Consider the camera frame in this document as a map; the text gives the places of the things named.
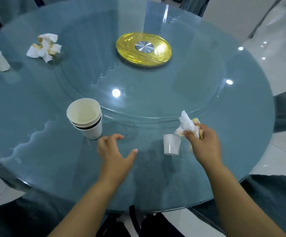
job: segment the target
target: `person's left hand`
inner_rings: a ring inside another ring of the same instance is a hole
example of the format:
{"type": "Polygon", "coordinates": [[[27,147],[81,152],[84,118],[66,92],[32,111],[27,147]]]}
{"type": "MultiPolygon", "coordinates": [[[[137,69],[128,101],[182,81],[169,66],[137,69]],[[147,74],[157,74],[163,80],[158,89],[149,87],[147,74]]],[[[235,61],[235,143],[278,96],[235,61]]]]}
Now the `person's left hand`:
{"type": "Polygon", "coordinates": [[[123,138],[123,135],[113,134],[98,139],[97,152],[103,159],[98,181],[115,189],[125,180],[137,153],[137,149],[134,149],[127,158],[122,157],[117,147],[117,140],[123,138]]]}

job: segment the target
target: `forearm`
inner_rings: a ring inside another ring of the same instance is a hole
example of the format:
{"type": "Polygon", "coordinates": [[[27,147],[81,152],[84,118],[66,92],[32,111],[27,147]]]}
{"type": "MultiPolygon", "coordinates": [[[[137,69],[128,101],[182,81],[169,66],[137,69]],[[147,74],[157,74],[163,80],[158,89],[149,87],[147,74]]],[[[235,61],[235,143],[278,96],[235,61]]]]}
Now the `forearm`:
{"type": "Polygon", "coordinates": [[[93,237],[116,188],[95,183],[49,237],[93,237]]]}
{"type": "Polygon", "coordinates": [[[286,236],[222,163],[205,170],[228,237],[286,236]]]}

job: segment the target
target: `crumpled tissue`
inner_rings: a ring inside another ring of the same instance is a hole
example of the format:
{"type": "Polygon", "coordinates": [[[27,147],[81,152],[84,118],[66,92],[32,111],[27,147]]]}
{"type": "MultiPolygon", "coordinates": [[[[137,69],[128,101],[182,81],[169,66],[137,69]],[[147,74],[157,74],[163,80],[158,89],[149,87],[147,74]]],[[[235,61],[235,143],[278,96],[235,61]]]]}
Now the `crumpled tissue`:
{"type": "Polygon", "coordinates": [[[182,111],[179,120],[180,127],[175,131],[176,135],[184,136],[183,131],[189,131],[192,132],[192,134],[196,136],[196,138],[200,140],[203,139],[203,130],[199,126],[195,125],[197,123],[200,123],[198,118],[194,118],[193,120],[191,120],[187,113],[185,111],[182,111]]]}
{"type": "Polygon", "coordinates": [[[45,62],[52,60],[56,53],[61,52],[61,45],[56,44],[57,35],[46,33],[38,36],[39,45],[32,44],[27,56],[32,58],[42,57],[45,62]]]}

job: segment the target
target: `person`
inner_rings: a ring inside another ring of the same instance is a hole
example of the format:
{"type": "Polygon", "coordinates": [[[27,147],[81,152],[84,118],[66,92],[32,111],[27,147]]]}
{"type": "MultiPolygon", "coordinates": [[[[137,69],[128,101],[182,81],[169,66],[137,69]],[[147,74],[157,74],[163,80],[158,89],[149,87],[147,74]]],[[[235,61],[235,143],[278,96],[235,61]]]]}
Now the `person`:
{"type": "MultiPolygon", "coordinates": [[[[197,125],[203,130],[204,139],[199,140],[186,131],[184,135],[190,141],[196,159],[209,178],[226,236],[286,236],[224,166],[221,160],[220,140],[215,131],[204,124],[197,125]]],[[[118,186],[125,180],[137,153],[137,149],[134,149],[127,158],[121,156],[117,140],[123,138],[122,135],[113,134],[98,140],[98,153],[103,159],[98,181],[49,237],[96,235],[106,206],[118,186]]]]}

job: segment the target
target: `glass tabletop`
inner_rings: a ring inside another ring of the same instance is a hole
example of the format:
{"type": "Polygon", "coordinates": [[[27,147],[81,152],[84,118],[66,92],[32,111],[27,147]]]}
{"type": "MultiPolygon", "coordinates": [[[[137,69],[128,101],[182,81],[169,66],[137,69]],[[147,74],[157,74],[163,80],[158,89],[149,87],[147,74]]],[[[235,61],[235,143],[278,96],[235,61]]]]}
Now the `glass tabletop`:
{"type": "Polygon", "coordinates": [[[120,133],[123,156],[138,154],[108,208],[188,207],[213,198],[209,180],[181,139],[163,154],[164,134],[186,110],[214,128],[222,159],[238,180],[258,163],[271,138],[274,104],[267,79],[248,51],[200,17],[146,0],[70,0],[39,8],[0,30],[11,69],[0,72],[0,163],[29,185],[78,201],[98,178],[96,140],[66,117],[79,98],[96,99],[103,135],[120,133]],[[123,60],[116,41],[144,32],[165,39],[171,59],[143,68],[123,60]],[[59,36],[53,62],[25,54],[37,36],[59,36]]]}

